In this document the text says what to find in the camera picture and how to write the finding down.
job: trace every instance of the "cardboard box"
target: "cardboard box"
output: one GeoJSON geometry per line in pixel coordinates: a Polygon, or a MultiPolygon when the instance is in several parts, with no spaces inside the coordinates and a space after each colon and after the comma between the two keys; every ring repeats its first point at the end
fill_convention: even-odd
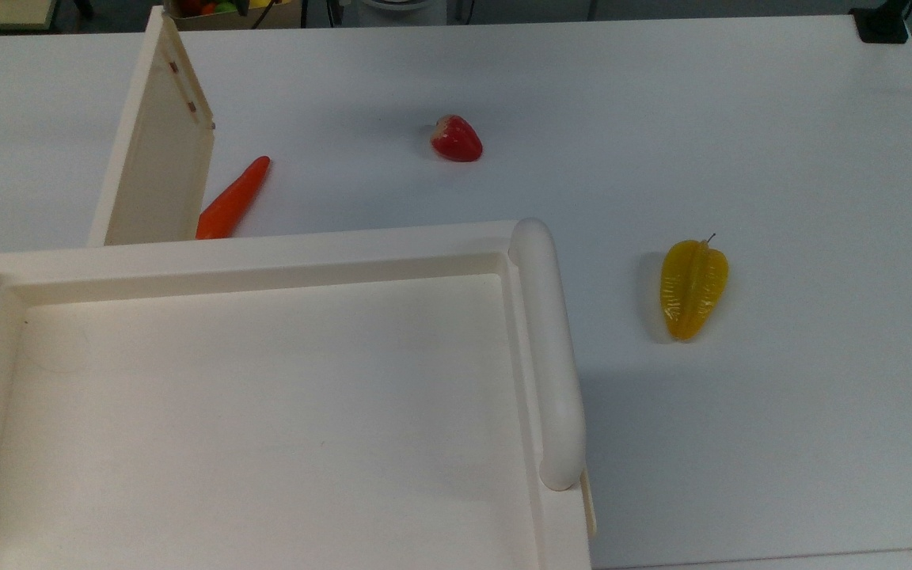
{"type": "MultiPolygon", "coordinates": [[[[260,23],[260,29],[301,28],[302,0],[281,0],[269,10],[267,17],[260,23]]],[[[256,23],[265,8],[253,8],[249,15],[240,16],[238,12],[208,14],[205,16],[185,17],[178,8],[177,0],[164,0],[164,11],[182,32],[198,32],[203,29],[250,29],[256,23]]]]}

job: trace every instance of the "toy vegetable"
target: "toy vegetable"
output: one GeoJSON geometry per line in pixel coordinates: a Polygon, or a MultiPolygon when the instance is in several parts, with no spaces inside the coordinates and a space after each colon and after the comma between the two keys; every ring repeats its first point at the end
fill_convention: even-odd
{"type": "Polygon", "coordinates": [[[675,243],[663,258],[659,306],[668,331],[678,340],[699,332],[727,287],[727,257],[710,249],[709,239],[675,243]]]}
{"type": "Polygon", "coordinates": [[[253,205],[256,194],[263,187],[265,174],[269,170],[269,157],[260,156],[245,172],[233,181],[227,190],[221,192],[202,214],[196,227],[196,239],[230,238],[235,227],[249,206],[253,205]]]}

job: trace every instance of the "white table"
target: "white table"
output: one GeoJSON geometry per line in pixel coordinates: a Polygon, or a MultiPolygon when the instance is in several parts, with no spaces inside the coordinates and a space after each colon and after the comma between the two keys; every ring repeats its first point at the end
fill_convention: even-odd
{"type": "MultiPolygon", "coordinates": [[[[0,250],[82,245],[137,43],[0,39],[0,250]]],[[[185,43],[217,116],[207,198],[275,160],[239,235],[550,225],[594,566],[912,548],[912,44],[842,16],[185,43]],[[446,112],[481,162],[431,155],[446,112]],[[713,232],[728,292],[664,343],[659,260],[713,232]]]]}

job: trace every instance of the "floor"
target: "floor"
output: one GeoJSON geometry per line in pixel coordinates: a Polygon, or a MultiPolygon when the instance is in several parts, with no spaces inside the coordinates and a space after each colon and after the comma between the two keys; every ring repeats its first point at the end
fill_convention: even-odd
{"type": "MultiPolygon", "coordinates": [[[[141,32],[146,27],[147,16],[160,0],[92,0],[95,18],[81,21],[75,5],[70,0],[59,0],[55,27],[62,32],[141,32]]],[[[851,7],[870,7],[877,0],[594,0],[593,18],[601,21],[613,19],[659,19],[692,17],[739,17],[810,14],[846,14],[851,7]]],[[[314,5],[321,5],[315,0],[314,5]]],[[[329,24],[322,9],[312,9],[309,16],[314,28],[329,24]]],[[[474,23],[488,23],[486,12],[479,11],[474,23]]],[[[909,19],[912,32],[912,14],[909,19]]]]}

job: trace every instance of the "black object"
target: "black object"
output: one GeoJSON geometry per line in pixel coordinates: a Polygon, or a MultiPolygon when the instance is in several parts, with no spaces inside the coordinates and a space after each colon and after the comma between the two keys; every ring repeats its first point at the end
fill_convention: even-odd
{"type": "Polygon", "coordinates": [[[866,44],[905,44],[909,33],[903,11],[912,11],[912,0],[886,0],[877,8],[851,8],[850,15],[857,23],[857,35],[866,44]]]}
{"type": "MultiPolygon", "coordinates": [[[[260,23],[263,23],[263,21],[265,19],[265,15],[269,14],[269,10],[272,10],[272,5],[276,4],[277,2],[279,2],[279,0],[269,0],[267,7],[264,8],[263,13],[260,14],[260,17],[256,18],[256,22],[253,23],[253,27],[251,29],[257,29],[258,26],[260,26],[260,23]]],[[[301,22],[302,22],[301,28],[305,28],[304,21],[305,21],[305,4],[302,3],[301,4],[301,22]]]]}
{"type": "Polygon", "coordinates": [[[76,10],[83,19],[86,21],[93,19],[93,6],[90,5],[90,0],[73,0],[73,4],[76,4],[76,10]]]}

